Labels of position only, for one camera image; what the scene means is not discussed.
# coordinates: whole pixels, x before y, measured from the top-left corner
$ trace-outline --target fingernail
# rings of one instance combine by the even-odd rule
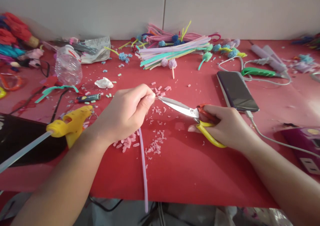
[[[195,132],[196,131],[196,127],[191,125],[190,127],[188,127],[188,132]]]
[[[156,95],[155,95],[154,93],[152,93],[152,94],[150,94],[150,95],[147,96],[147,100],[148,100],[149,102],[153,102],[155,97],[156,97]]]

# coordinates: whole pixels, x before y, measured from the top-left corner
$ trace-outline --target green handle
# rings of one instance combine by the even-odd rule
[[[260,69],[256,67],[246,67],[241,71],[241,75],[259,75],[259,76],[268,76],[268,77],[273,77],[275,76],[276,72],[275,71],[269,71],[265,69]]]

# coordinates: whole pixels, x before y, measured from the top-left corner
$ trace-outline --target scissor blade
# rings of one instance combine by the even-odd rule
[[[193,117],[193,118],[199,118],[199,112],[197,109],[193,109],[190,108],[184,104],[182,104],[181,102],[178,102],[176,100],[167,98],[167,97],[161,97],[160,100],[162,102],[164,102],[165,104],[167,104],[169,107],[177,110],[178,112],[187,115],[189,117]]]

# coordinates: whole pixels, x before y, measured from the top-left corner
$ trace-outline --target left hand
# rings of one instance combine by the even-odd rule
[[[154,99],[155,94],[146,84],[118,90],[87,130],[107,149],[111,143],[127,138],[141,127]]]

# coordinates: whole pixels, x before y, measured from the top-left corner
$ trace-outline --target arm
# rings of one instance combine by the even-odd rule
[[[204,109],[221,119],[207,131],[224,145],[243,153],[292,223],[320,225],[320,185],[264,143],[236,109],[211,105]],[[188,131],[198,132],[194,125]]]
[[[73,225],[86,202],[106,149],[127,138],[143,123],[155,94],[147,85],[119,90],[30,197],[12,225]]]

